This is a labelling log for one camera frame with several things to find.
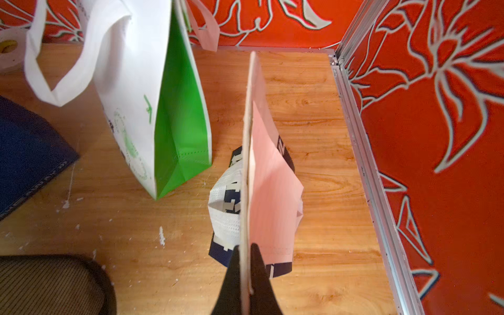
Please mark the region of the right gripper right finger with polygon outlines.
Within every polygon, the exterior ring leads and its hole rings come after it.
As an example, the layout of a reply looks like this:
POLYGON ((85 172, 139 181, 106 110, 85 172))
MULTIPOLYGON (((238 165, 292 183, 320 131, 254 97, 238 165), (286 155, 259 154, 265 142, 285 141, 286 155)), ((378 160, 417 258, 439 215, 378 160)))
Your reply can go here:
POLYGON ((283 315, 274 295, 269 275, 266 273, 264 261, 257 244, 251 245, 251 287, 250 314, 283 315))

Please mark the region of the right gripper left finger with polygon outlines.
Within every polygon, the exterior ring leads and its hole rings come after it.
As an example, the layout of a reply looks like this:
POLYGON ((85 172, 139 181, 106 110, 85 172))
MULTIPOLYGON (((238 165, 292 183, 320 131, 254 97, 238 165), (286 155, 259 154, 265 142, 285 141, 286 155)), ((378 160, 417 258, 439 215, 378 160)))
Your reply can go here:
POLYGON ((212 314, 249 314, 249 260, 241 247, 233 250, 212 314))

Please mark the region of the blue white paper bag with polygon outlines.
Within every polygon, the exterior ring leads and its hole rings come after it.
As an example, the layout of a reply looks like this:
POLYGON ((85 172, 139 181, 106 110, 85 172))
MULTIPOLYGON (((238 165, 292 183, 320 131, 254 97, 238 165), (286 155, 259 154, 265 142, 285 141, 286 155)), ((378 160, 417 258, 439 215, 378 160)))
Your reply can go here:
POLYGON ((1 97, 1 218, 79 157, 46 119, 1 97))
POLYGON ((232 152, 229 168, 209 194, 208 209, 214 232, 209 256, 225 267, 229 266, 233 249, 238 245, 241 211, 242 147, 232 152))

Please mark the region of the pink white receipt paper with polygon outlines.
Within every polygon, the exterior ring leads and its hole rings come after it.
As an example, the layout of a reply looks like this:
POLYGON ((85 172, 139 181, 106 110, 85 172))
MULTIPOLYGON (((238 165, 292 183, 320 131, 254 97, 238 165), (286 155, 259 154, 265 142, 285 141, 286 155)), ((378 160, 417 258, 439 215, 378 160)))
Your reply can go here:
POLYGON ((284 159, 266 101, 259 56, 249 61, 243 130, 240 213, 240 297, 243 314, 251 312, 251 247, 257 244, 268 264, 290 262, 301 220, 303 185, 284 159))

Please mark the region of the white green paper bag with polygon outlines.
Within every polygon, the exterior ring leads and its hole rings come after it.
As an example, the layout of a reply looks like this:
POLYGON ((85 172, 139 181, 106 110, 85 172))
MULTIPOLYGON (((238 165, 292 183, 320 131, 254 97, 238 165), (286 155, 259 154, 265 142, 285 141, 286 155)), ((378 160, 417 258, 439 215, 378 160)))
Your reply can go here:
POLYGON ((81 1, 81 55, 50 87, 38 56, 49 6, 38 1, 24 71, 35 95, 61 107, 93 83, 131 171, 154 199, 212 163, 206 100, 189 39, 216 51, 220 28, 201 1, 81 1))

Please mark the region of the grey mesh trash bin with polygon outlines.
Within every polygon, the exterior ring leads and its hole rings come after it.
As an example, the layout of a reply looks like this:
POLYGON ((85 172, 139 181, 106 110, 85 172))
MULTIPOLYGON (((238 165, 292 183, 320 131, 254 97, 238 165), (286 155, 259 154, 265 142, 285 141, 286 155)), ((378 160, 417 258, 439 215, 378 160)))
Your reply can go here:
POLYGON ((81 255, 1 257, 1 314, 117 314, 114 286, 81 255))

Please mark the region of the white tape roll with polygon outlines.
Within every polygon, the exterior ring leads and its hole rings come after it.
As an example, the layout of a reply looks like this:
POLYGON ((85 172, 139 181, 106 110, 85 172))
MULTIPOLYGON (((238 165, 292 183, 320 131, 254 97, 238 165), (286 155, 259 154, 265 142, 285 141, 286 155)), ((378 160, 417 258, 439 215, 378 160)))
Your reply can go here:
POLYGON ((25 28, 1 30, 1 74, 23 67, 27 32, 25 28))

